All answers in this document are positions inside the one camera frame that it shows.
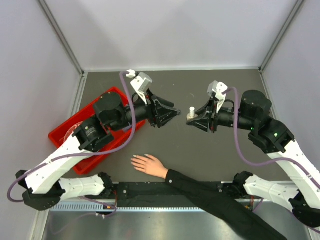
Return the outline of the beige nail polish bottle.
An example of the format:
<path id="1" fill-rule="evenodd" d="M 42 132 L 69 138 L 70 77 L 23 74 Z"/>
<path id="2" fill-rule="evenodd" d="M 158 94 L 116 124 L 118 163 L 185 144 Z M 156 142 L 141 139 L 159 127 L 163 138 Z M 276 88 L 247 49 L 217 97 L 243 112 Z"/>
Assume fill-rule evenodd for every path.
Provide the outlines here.
<path id="1" fill-rule="evenodd" d="M 187 121 L 191 121 L 193 120 L 194 118 L 196 118 L 198 115 L 197 114 L 191 114 L 189 113 L 186 117 Z"/>

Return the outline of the white nail polish brush cap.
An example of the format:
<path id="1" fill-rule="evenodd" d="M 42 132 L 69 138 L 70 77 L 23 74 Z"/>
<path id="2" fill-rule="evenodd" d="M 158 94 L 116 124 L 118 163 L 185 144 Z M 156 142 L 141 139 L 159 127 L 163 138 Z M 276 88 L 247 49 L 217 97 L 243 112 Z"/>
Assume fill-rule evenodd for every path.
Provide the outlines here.
<path id="1" fill-rule="evenodd" d="M 190 107 L 189 108 L 189 115 L 193 118 L 195 116 L 195 108 L 194 107 Z"/>

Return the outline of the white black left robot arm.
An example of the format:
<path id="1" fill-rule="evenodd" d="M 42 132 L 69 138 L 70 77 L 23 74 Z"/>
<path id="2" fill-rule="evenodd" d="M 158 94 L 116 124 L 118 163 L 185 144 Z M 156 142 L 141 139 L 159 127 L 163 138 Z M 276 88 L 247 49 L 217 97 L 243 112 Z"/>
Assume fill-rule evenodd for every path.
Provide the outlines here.
<path id="1" fill-rule="evenodd" d="M 111 177 L 101 172 L 83 178 L 64 178 L 71 168 L 93 156 L 97 156 L 108 144 L 115 148 L 113 132 L 147 120 L 151 126 L 161 128 L 181 111 L 175 105 L 150 90 L 146 101 L 136 100 L 133 106 L 124 105 L 117 92 L 106 92 L 92 105 L 94 114 L 85 119 L 35 170 L 16 173 L 18 184 L 25 189 L 23 203 L 38 211 L 48 210 L 59 202 L 72 198 L 86 198 L 97 202 L 109 198 L 114 191 Z"/>

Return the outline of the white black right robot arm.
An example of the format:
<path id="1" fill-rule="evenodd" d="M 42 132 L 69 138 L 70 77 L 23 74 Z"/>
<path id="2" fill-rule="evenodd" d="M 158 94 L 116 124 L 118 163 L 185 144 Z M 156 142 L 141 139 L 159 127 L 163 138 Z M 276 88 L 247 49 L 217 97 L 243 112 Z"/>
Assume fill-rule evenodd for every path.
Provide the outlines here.
<path id="1" fill-rule="evenodd" d="M 293 186 L 264 180 L 255 174 L 236 175 L 233 192 L 239 198 L 257 196 L 290 211 L 301 223 L 320 226 L 320 172 L 301 150 L 298 141 L 287 126 L 270 116 L 272 103 L 258 90 L 248 90 L 236 97 L 232 107 L 224 107 L 226 93 L 213 91 L 202 108 L 189 109 L 188 126 L 215 133 L 219 126 L 233 128 L 236 150 L 244 159 L 239 145 L 238 130 L 248 130 L 248 139 L 270 160 L 254 163 L 262 167 L 277 163 L 287 174 Z"/>

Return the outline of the black sleeved forearm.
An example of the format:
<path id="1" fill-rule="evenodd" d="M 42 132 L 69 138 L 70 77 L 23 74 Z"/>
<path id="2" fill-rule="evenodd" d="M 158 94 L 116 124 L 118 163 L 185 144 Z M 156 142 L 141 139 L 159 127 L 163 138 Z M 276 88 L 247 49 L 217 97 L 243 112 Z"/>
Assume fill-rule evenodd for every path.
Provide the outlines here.
<path id="1" fill-rule="evenodd" d="M 232 197 L 201 184 L 178 171 L 169 169 L 165 183 L 182 193 L 195 206 L 224 221 L 245 240 L 285 240 L 286 237 L 247 210 Z"/>

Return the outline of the person's bare hand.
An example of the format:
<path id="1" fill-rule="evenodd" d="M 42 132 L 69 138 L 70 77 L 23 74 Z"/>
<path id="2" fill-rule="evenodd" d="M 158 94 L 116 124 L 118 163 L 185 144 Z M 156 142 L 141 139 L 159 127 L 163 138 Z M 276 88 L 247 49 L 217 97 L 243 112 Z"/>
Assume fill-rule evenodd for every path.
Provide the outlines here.
<path id="1" fill-rule="evenodd" d="M 134 155 L 131 164 L 135 170 L 161 179 L 165 179 L 169 171 L 159 159 L 149 154 Z"/>

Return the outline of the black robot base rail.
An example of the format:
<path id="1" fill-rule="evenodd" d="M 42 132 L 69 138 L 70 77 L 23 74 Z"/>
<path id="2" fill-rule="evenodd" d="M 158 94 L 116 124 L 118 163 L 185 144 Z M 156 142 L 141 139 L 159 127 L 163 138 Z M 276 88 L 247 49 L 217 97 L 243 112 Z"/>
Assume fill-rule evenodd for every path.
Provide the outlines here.
<path id="1" fill-rule="evenodd" d="M 238 191 L 231 182 L 202 182 L 215 192 L 225 193 L 233 199 L 248 202 L 252 198 Z M 119 182 L 114 185 L 117 206 L 122 208 L 182 208 L 194 207 L 183 193 L 164 182 Z"/>

